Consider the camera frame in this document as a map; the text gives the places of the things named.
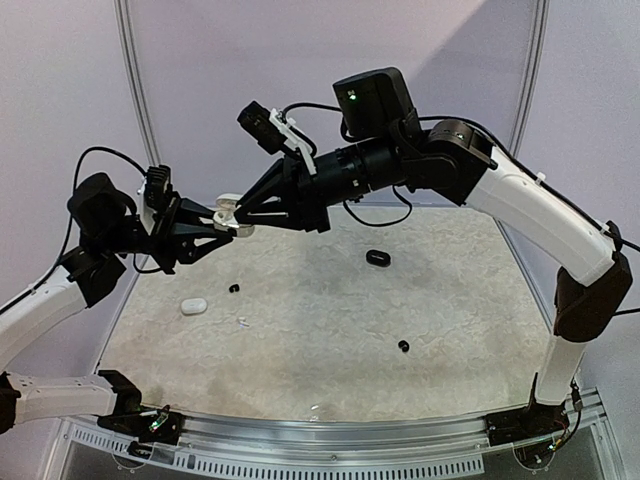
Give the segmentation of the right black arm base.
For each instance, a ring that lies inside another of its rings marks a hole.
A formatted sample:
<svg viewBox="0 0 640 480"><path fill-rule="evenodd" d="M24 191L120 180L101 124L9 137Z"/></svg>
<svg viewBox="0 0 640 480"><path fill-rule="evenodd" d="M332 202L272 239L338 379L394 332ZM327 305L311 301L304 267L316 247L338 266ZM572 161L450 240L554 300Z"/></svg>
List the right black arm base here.
<svg viewBox="0 0 640 480"><path fill-rule="evenodd" d="M533 402L524 407L487 414L483 420L491 446L549 435L568 426L565 403L550 406Z"/></svg>

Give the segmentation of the small white charging case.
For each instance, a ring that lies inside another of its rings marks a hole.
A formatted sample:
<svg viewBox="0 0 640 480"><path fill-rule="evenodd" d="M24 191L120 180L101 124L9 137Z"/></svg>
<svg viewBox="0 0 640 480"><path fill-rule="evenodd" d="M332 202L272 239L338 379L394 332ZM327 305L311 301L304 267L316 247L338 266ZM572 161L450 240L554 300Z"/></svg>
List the small white charging case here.
<svg viewBox="0 0 640 480"><path fill-rule="evenodd" d="M235 216L241 194L223 193L216 198L213 223L214 227L221 231L232 233L239 238L250 237L255 226L240 223Z"/></svg>

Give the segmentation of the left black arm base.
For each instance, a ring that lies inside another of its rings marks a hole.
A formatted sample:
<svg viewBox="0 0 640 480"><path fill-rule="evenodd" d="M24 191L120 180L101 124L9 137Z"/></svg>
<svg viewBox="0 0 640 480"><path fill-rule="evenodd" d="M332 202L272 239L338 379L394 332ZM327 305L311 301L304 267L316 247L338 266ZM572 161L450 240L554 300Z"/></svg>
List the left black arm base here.
<svg viewBox="0 0 640 480"><path fill-rule="evenodd" d="M162 408L141 408L139 411L99 417L103 429L136 438L139 443L177 445L186 417L169 405Z"/></svg>

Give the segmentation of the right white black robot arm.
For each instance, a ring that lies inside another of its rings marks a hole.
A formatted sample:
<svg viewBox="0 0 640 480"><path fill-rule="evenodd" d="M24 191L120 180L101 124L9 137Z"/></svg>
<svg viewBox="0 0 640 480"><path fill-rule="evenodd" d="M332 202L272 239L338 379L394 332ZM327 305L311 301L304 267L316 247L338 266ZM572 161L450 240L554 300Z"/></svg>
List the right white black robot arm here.
<svg viewBox="0 0 640 480"><path fill-rule="evenodd" d="M423 129L397 68L347 77L333 90L347 146L324 155L285 111L258 103L241 111L240 126L276 162L237 202L236 220L324 232L330 206L403 186L434 191L517 230L560 266L554 330L516 421L524 435L539 435L554 422L587 344L631 287L617 227L590 218L471 121L445 117Z"/></svg>

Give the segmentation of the white oval charging case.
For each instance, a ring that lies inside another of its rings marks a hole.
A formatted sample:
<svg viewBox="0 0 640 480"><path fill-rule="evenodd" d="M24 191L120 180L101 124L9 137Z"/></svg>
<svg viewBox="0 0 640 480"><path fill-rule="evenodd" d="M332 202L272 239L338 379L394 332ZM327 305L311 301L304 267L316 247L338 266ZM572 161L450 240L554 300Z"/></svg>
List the white oval charging case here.
<svg viewBox="0 0 640 480"><path fill-rule="evenodd" d="M180 304L180 311L185 316L200 315L208 308L208 302L203 298L187 298Z"/></svg>

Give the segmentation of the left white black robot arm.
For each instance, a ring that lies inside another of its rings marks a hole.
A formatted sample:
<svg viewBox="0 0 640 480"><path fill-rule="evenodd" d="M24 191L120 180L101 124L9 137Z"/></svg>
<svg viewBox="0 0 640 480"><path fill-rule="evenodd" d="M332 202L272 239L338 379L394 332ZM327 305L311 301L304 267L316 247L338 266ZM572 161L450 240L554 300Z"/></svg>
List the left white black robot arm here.
<svg viewBox="0 0 640 480"><path fill-rule="evenodd" d="M78 246L1 308L1 430L93 415L100 426L143 440L177 435L181 415L144 407L140 390L116 370L37 378L6 367L53 327L109 296L126 271L127 255L148 255L161 272L172 274L176 265L191 265L249 233L235 218L238 201L226 194L209 209L184 198L173 190L166 167L145 171L139 200L118 190L104 172L75 187L67 209L80 230Z"/></svg>

